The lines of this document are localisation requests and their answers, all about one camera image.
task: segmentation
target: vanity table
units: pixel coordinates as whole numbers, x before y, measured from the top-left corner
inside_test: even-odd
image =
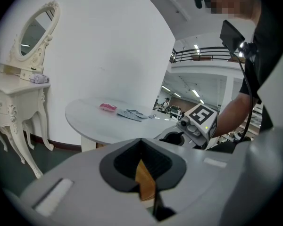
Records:
[[[52,40],[51,33],[59,16],[60,8],[56,1],[42,6],[28,19],[20,35],[16,35],[6,61],[0,61],[0,141],[7,151],[1,133],[7,135],[21,162],[26,161],[37,178],[42,176],[42,172],[29,152],[23,130],[26,131],[28,145],[33,149],[25,120],[37,113],[43,142],[49,150],[53,150],[47,138],[47,118],[43,105],[44,89],[50,83],[32,83],[30,76],[43,73],[45,49]]]
[[[23,121],[38,113],[43,142],[52,151],[53,145],[47,139],[47,118],[43,106],[45,101],[43,89],[49,86],[49,83],[34,84],[13,74],[0,73],[0,128],[2,128],[0,131],[7,130],[7,134],[11,134],[12,138],[8,136],[11,145],[15,143],[15,151],[19,150],[21,161],[24,162],[23,159],[27,161],[37,178],[42,176],[42,172],[27,148],[23,134],[26,126],[23,128]]]

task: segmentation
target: white label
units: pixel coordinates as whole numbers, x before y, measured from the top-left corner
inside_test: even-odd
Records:
[[[73,181],[64,178],[55,186],[55,188],[44,198],[35,208],[35,210],[43,215],[49,217],[58,207],[59,203],[66,196],[68,190],[71,188]]]
[[[205,158],[203,162],[220,168],[225,168],[227,166],[227,163],[224,161],[217,161],[208,157]]]

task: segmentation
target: curved white wall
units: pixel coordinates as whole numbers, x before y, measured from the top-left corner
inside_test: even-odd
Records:
[[[0,62],[27,19],[49,1],[17,0],[9,9],[0,23]],[[65,119],[66,105],[107,96],[152,107],[175,39],[150,0],[56,1],[61,16],[43,63],[51,81],[45,103],[49,138],[78,145],[80,136]]]

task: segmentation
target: railing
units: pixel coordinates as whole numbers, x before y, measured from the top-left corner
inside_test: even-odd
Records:
[[[245,58],[239,58],[241,63],[245,63]],[[199,49],[189,49],[171,53],[170,62],[178,63],[182,61],[200,61],[200,60],[226,60],[229,62],[238,62],[236,57],[232,57],[225,47],[206,47]]]

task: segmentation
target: baseboard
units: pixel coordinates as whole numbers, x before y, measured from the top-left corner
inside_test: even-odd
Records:
[[[42,137],[31,134],[30,139],[36,143],[44,144]],[[57,141],[52,141],[52,140],[48,140],[48,141],[49,143],[53,144],[55,148],[76,151],[76,152],[82,151],[80,145],[67,144],[67,143],[62,143],[62,142],[57,142]]]

